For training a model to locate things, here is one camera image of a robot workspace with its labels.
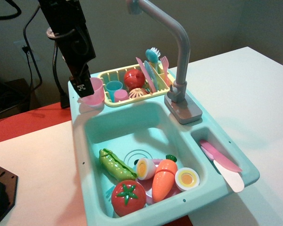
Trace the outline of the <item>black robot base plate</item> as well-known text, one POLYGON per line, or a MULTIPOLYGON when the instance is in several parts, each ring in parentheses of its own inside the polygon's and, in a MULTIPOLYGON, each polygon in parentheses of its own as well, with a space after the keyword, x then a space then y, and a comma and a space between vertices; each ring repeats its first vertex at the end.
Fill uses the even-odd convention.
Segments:
POLYGON ((18 176, 0 166, 0 222, 15 206, 18 176))

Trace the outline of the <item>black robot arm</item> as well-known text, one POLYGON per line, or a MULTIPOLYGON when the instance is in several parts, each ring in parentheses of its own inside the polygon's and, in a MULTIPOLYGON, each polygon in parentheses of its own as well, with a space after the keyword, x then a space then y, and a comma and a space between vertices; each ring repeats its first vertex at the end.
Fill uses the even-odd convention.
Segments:
POLYGON ((70 82, 79 97, 94 94, 87 63, 96 57, 78 0, 40 0, 41 10, 48 21, 46 34, 56 42, 66 62, 70 82))

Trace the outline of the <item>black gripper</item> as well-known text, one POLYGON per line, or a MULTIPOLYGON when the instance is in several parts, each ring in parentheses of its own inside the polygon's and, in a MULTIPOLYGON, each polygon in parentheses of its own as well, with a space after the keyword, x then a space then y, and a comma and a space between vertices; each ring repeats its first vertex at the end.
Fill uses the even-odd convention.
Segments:
POLYGON ((94 94, 87 63, 96 57, 86 25, 75 25, 65 33, 53 32, 48 28, 46 34, 56 42, 71 75, 69 80, 79 97, 94 94))

